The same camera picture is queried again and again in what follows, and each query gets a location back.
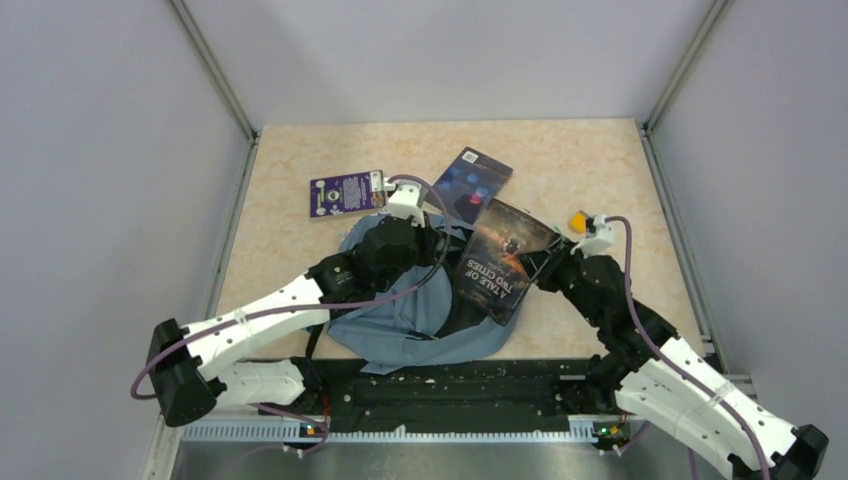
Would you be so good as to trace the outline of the blue grey backpack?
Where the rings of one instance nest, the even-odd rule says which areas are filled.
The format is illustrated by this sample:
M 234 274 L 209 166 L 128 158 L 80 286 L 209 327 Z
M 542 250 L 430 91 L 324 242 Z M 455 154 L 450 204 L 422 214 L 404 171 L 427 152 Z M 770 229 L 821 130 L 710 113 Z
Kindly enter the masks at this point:
M 466 363 L 501 350 L 517 321 L 501 325 L 455 292 L 454 273 L 474 227 L 451 221 L 451 249 L 423 287 L 391 303 L 348 311 L 327 335 L 366 361 L 364 373 L 384 375 L 408 366 Z

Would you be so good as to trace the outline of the purple cover book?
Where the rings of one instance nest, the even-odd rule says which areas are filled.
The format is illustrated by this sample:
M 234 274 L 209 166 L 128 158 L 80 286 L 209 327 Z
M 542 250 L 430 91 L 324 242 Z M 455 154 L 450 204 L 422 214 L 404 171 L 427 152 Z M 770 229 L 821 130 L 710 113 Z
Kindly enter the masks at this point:
M 322 177 L 309 186 L 311 218 L 378 210 L 387 201 L 382 170 Z

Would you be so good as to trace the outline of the dark blue paperback book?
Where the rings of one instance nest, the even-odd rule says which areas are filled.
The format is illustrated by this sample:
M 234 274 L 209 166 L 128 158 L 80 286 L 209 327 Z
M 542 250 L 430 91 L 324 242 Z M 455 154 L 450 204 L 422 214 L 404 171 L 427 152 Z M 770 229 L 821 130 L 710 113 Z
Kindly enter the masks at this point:
M 425 201 L 438 207 L 444 202 L 451 217 L 474 224 L 488 203 L 513 175 L 513 168 L 466 146 L 428 191 Z

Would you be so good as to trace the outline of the brown cover book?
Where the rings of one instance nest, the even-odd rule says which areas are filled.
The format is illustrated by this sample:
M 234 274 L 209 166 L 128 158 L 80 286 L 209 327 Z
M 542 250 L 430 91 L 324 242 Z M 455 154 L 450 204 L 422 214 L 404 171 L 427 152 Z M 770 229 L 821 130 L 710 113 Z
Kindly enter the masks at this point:
M 531 284 L 521 256 L 544 253 L 558 233 L 528 213 L 493 199 L 482 211 L 460 257 L 457 293 L 500 325 L 508 324 Z

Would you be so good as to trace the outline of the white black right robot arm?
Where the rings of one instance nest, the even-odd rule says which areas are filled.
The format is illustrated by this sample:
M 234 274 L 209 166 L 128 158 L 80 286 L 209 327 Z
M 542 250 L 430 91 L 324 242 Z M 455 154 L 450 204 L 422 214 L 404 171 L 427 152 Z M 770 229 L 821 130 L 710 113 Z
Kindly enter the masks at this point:
M 676 329 L 633 299 L 610 256 L 572 254 L 572 242 L 521 255 L 541 290 L 562 294 L 596 328 L 604 356 L 590 362 L 586 397 L 600 412 L 624 410 L 669 434 L 726 479 L 812 479 L 829 445 L 739 390 Z

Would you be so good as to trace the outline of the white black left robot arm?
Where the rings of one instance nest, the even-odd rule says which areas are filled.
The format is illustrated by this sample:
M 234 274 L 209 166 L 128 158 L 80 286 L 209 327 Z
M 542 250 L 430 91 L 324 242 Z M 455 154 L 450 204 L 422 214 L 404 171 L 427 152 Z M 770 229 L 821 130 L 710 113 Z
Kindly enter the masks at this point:
M 308 413 L 320 386 L 304 357 L 247 362 L 245 356 L 291 333 L 349 312 L 393 303 L 420 290 L 450 248 L 448 222 L 381 217 L 348 250 L 330 255 L 289 284 L 229 313 L 187 325 L 165 320 L 153 329 L 146 364 L 131 395 L 149 379 L 164 423 L 191 424 L 218 407 L 288 405 Z

